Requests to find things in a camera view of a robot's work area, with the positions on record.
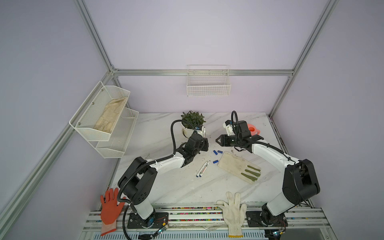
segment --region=orange rubber glove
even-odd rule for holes
[[[114,232],[116,231],[116,219],[121,213],[121,210],[124,206],[124,203],[121,202],[118,204],[118,193],[119,189],[115,188],[109,189],[105,192],[105,202],[104,202],[104,197],[101,195],[100,200],[101,200],[101,220],[103,222],[101,226],[101,236],[106,235],[107,233]]]

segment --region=lavender wall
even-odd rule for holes
[[[275,122],[291,155],[314,163],[339,240],[381,235],[384,3],[341,0]]]
[[[0,211],[106,68],[72,0],[0,1]],[[116,160],[77,133],[7,239],[78,239]]]
[[[186,76],[120,76],[129,105],[141,113],[268,112],[287,77],[232,76],[227,97],[187,97]]]
[[[327,0],[86,2],[117,68],[292,69]]]

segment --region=potted plant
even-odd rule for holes
[[[203,127],[203,124],[205,123],[205,121],[204,121],[203,114],[199,114],[199,112],[189,111],[187,113],[183,112],[183,115],[181,115],[181,117],[182,117],[182,120],[190,122],[194,126],[200,125],[201,129],[197,129],[197,133],[205,137],[205,127]],[[192,129],[192,127],[189,124],[184,122],[181,122],[181,126],[182,126],[182,133],[184,137],[189,138],[192,135],[194,129]]]

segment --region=wall-mounted wire basket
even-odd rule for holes
[[[95,89],[97,88],[99,88],[99,91],[87,106],[83,115],[80,118],[76,117],[78,113],[81,112],[82,107],[80,107],[71,118],[70,125],[87,140],[103,158],[123,157],[132,136],[139,112],[124,107],[118,113],[117,121],[111,127],[111,133],[94,129],[96,122],[103,114],[108,103],[113,99],[126,97],[124,101],[125,106],[130,94],[128,90],[116,86],[104,86],[102,82],[96,85]]]
[[[188,65],[187,96],[229,96],[228,65]]]
[[[108,141],[112,133],[103,132],[93,129],[97,120],[103,114],[105,106],[113,99],[127,97],[124,105],[127,104],[130,91],[116,87],[104,86],[99,90],[92,103],[88,106],[87,110],[80,117],[80,120],[75,123],[74,129],[87,141]],[[112,127],[112,132],[116,127],[117,122]]]

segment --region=white marble table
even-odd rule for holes
[[[152,204],[187,204],[215,203],[217,200],[227,200],[225,193],[239,192],[242,202],[267,202],[272,200],[280,191],[283,184],[283,174],[263,158],[248,151],[237,152],[233,147],[220,147],[215,139],[226,131],[223,123],[230,119],[230,113],[203,113],[206,123],[206,137],[209,142],[208,152],[198,154],[192,163],[173,169],[162,175],[157,175],[149,194]],[[133,159],[156,159],[172,153],[173,145],[170,135],[170,125],[174,120],[181,119],[181,113],[140,113],[125,156],[121,159],[111,187],[118,186],[118,180],[129,167]],[[279,147],[275,134],[265,113],[238,113],[239,120],[245,120],[261,131],[270,144]],[[180,123],[174,126],[176,146],[186,142],[181,133]],[[213,150],[229,151],[260,166],[261,176],[249,184],[213,164],[221,154],[215,155]],[[196,172],[205,161],[211,160],[202,177],[196,178]]]

